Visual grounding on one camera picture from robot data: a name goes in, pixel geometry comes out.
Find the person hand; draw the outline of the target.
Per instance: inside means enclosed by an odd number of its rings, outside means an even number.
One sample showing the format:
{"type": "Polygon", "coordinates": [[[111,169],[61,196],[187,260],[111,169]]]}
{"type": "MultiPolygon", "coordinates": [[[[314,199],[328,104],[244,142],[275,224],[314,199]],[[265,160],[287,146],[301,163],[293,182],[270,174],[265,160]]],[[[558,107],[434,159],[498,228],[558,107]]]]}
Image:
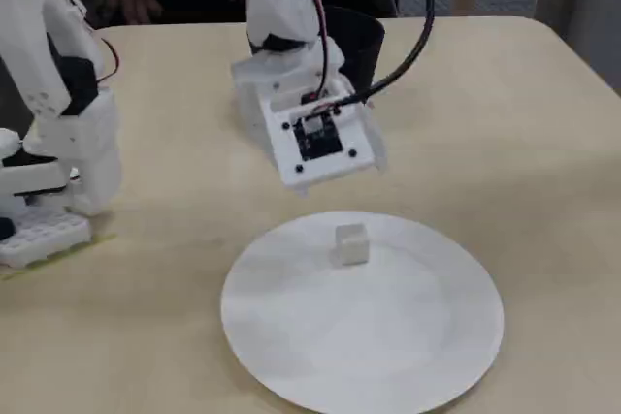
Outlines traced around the person hand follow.
{"type": "Polygon", "coordinates": [[[156,0],[120,0],[120,9],[129,25],[151,24],[158,19],[163,9],[156,0]]]}

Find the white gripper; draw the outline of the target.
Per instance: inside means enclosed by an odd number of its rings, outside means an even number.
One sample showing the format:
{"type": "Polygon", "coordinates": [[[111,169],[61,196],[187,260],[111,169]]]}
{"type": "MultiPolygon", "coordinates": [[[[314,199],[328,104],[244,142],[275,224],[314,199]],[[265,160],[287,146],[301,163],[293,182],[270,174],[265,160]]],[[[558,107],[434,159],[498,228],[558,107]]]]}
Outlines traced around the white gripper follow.
{"type": "MultiPolygon", "coordinates": [[[[312,46],[302,46],[288,52],[262,50],[231,67],[237,109],[246,132],[270,159],[278,170],[282,184],[286,183],[285,153],[286,133],[283,121],[272,110],[271,104],[280,92],[302,90],[314,91],[320,85],[323,70],[321,40],[312,46]]],[[[384,173],[387,169],[387,153],[379,125],[373,116],[371,100],[363,104],[363,123],[375,166],[384,173]]]]}

